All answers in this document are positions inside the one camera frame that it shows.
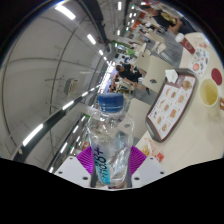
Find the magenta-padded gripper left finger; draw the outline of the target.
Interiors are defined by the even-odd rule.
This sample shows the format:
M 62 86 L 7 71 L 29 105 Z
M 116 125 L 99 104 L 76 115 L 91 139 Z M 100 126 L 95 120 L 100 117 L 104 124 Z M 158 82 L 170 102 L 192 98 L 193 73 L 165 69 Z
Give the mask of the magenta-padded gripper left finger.
M 96 173 L 91 147 L 87 147 L 77 156 L 69 156 L 55 171 L 55 175 L 84 188 L 96 186 Z

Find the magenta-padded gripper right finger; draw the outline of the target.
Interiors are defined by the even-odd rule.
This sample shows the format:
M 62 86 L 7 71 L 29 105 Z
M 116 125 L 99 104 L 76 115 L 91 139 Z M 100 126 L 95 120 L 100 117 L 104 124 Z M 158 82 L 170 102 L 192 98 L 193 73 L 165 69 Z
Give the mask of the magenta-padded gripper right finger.
M 139 188 L 165 176 L 165 171 L 153 156 L 146 156 L 138 148 L 132 147 L 126 176 L 128 188 Z

